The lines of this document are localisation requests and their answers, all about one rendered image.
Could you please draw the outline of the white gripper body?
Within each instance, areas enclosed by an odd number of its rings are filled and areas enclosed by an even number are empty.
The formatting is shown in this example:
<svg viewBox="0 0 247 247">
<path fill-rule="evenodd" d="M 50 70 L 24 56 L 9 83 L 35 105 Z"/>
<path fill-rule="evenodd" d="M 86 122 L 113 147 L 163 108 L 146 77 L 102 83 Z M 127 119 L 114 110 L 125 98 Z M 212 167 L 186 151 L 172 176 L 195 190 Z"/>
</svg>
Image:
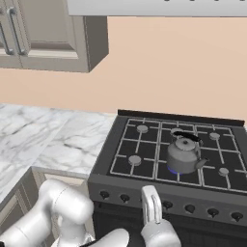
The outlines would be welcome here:
<svg viewBox="0 0 247 247">
<path fill-rule="evenodd" d="M 159 224 L 162 219 L 162 205 L 156 188 L 153 185 L 141 189 L 144 224 L 149 222 Z"/>
</svg>

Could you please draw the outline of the grey metal kettle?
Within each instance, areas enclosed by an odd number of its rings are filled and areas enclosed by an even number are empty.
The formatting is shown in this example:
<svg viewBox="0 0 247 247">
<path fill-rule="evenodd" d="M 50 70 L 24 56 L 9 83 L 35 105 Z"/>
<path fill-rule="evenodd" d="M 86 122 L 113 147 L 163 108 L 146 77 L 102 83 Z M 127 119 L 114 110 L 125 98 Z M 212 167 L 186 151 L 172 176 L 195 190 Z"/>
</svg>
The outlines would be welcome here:
<svg viewBox="0 0 247 247">
<path fill-rule="evenodd" d="M 173 141 L 167 149 L 167 167 L 175 174 L 191 174 L 201 169 L 208 158 L 202 158 L 203 140 L 178 128 L 171 130 Z"/>
</svg>

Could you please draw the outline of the dark grey gas stove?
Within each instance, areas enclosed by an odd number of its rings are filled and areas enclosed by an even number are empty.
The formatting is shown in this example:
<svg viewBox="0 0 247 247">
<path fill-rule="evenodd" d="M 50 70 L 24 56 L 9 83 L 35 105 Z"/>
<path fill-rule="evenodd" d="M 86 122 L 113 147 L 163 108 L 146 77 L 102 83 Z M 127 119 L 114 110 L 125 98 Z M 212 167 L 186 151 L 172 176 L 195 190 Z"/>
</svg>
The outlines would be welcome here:
<svg viewBox="0 0 247 247">
<path fill-rule="evenodd" d="M 200 137 L 202 158 L 208 162 L 191 174 L 167 167 L 171 130 Z M 97 238 L 124 228 L 130 247 L 144 247 L 141 189 L 153 185 L 164 219 L 174 227 L 181 247 L 247 247 L 247 131 L 241 120 L 119 111 L 88 179 L 95 205 Z M 103 200 L 100 191 L 110 196 Z M 130 197 L 124 203 L 120 195 Z M 173 207 L 166 209 L 162 202 Z M 186 205 L 193 205 L 189 213 Z M 207 210 L 216 208 L 211 217 Z M 233 212 L 243 218 L 236 222 Z"/>
</svg>

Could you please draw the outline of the beige base cabinet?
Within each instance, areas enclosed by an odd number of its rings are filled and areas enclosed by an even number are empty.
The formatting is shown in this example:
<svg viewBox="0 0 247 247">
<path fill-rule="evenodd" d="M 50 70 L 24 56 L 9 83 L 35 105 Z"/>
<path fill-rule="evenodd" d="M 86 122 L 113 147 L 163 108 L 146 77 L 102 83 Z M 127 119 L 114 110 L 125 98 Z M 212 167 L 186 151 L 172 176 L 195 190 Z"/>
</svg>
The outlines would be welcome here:
<svg viewBox="0 0 247 247">
<path fill-rule="evenodd" d="M 41 185 L 50 178 L 65 182 L 73 189 L 89 196 L 87 179 L 83 175 L 44 168 L 29 168 L 6 197 L 0 199 L 0 234 L 34 206 Z"/>
</svg>

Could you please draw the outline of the beige cupboard door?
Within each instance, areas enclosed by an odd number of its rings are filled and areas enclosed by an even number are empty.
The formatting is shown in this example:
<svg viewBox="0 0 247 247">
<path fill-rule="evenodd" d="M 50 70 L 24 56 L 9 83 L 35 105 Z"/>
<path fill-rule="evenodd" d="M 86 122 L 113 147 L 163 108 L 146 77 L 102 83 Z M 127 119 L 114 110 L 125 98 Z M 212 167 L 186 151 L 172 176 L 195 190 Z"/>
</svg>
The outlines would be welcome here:
<svg viewBox="0 0 247 247">
<path fill-rule="evenodd" d="M 0 38 L 0 68 L 20 69 L 21 63 L 15 49 L 10 23 L 7 18 L 7 0 L 0 0 L 0 22 L 3 26 L 8 46 L 14 51 L 14 55 L 7 55 L 3 47 L 2 39 Z"/>
<path fill-rule="evenodd" d="M 67 0 L 16 0 L 22 17 L 25 69 L 88 72 L 83 18 L 69 16 Z"/>
</svg>

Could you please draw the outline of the grey range hood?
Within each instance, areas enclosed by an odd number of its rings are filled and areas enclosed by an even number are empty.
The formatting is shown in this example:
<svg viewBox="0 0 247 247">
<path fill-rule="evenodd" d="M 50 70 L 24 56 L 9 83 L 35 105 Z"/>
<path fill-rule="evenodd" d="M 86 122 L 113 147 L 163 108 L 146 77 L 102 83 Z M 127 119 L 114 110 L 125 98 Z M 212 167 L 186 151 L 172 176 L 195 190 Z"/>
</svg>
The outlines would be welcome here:
<svg viewBox="0 0 247 247">
<path fill-rule="evenodd" d="M 67 0 L 70 15 L 247 17 L 247 0 Z"/>
</svg>

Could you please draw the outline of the beige wall cupboard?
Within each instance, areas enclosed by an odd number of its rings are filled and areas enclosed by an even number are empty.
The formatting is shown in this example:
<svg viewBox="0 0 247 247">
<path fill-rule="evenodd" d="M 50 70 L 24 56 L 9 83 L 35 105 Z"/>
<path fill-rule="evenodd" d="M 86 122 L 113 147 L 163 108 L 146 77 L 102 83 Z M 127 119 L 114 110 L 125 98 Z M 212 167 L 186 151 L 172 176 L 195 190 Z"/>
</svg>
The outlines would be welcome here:
<svg viewBox="0 0 247 247">
<path fill-rule="evenodd" d="M 16 9 L 16 0 L 7 0 L 7 9 L 15 7 L 16 14 L 14 15 L 14 26 L 17 32 L 18 40 L 21 48 L 25 49 L 23 44 L 21 27 L 23 26 L 22 17 Z M 85 33 L 85 43 L 87 48 L 89 71 L 94 69 L 109 53 L 108 46 L 108 25 L 105 16 L 73 16 L 76 19 L 83 18 L 83 26 Z"/>
</svg>

